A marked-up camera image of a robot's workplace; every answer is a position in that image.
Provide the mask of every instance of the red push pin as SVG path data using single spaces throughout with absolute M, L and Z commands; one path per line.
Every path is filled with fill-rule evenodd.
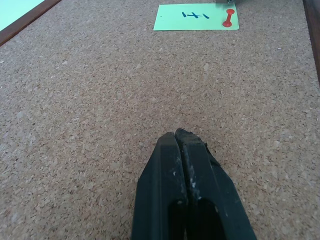
M 226 27 L 226 28 L 229 28 L 229 27 L 232 26 L 232 23 L 231 23 L 230 20 L 231 20 L 232 14 L 235 13 L 235 10 L 229 8 L 229 9 L 226 11 L 226 13 L 228 14 L 228 16 L 226 17 L 226 20 L 222 23 L 222 25 L 223 25 L 224 27 Z

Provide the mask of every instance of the light blue background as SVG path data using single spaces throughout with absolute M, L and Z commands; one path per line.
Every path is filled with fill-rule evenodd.
M 0 0 L 0 31 L 44 0 Z

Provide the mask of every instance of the cork surface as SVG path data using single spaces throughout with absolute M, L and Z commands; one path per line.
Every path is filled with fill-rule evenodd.
M 63 0 L 0 47 L 0 239 L 128 239 L 138 177 L 178 127 L 208 143 L 258 239 L 319 239 L 302 1 L 239 2 L 237 31 L 154 32 L 173 3 Z

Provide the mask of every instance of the green sticky note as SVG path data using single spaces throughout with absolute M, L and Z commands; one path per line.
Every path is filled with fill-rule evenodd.
M 233 9 L 230 27 L 224 27 L 227 10 Z M 234 3 L 195 3 L 159 5 L 154 31 L 170 30 L 238 30 L 239 22 Z

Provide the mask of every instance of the wooden frame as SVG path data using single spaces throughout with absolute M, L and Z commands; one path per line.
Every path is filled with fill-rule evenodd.
M 0 31 L 0 47 L 61 0 L 44 0 L 5 29 Z
M 320 84 L 320 1 L 303 0 L 303 5 L 309 28 L 316 72 Z

